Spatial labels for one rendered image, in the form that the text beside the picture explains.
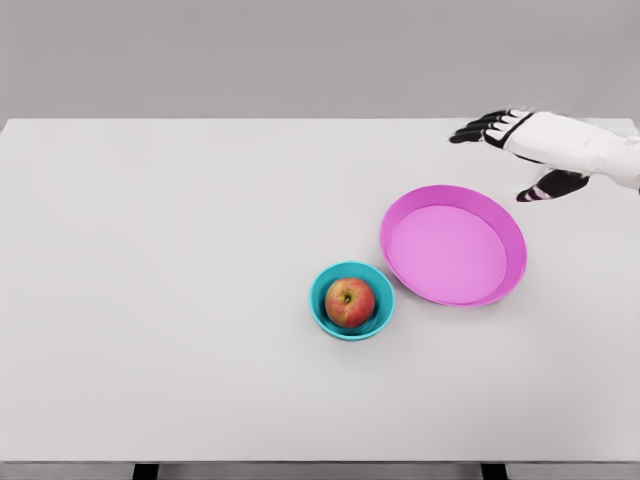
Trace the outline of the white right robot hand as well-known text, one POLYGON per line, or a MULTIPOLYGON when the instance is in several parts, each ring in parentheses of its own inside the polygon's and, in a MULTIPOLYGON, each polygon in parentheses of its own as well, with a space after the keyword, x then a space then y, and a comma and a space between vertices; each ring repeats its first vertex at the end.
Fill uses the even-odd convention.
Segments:
POLYGON ((488 113, 450 137, 452 144, 484 142, 549 171, 516 196, 520 203, 554 200, 584 188, 614 139, 603 128, 550 112, 515 109, 488 113))

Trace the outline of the pink plate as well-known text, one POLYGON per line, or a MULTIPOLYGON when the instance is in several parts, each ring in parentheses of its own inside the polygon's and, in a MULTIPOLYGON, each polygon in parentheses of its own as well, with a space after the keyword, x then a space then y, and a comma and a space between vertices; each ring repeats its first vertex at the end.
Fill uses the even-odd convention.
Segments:
POLYGON ((439 305, 473 308, 509 295, 526 271, 525 237, 499 203, 475 190, 430 185, 386 210, 382 255, 414 294, 439 305))

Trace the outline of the blue bowl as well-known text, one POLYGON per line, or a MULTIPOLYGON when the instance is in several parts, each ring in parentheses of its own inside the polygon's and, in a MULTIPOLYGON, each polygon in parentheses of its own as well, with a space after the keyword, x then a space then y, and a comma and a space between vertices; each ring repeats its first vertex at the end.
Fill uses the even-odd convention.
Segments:
POLYGON ((322 270, 312 281, 309 295, 312 317, 329 336, 348 342, 369 339, 380 333, 391 320, 395 310, 395 292, 387 277, 376 267, 356 261, 344 261, 322 270), (337 279, 355 277, 372 288, 376 306, 372 316, 363 325, 348 329, 334 324, 328 317, 324 300, 330 285, 337 279))

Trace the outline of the red apple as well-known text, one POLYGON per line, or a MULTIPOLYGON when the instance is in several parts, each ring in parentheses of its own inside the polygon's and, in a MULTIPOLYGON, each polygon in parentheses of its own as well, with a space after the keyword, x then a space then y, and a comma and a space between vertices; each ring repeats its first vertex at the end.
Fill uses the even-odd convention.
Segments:
POLYGON ((376 306, 376 299, 372 288, 364 280, 345 277, 330 285, 324 306, 334 324, 353 329, 369 320, 376 306))

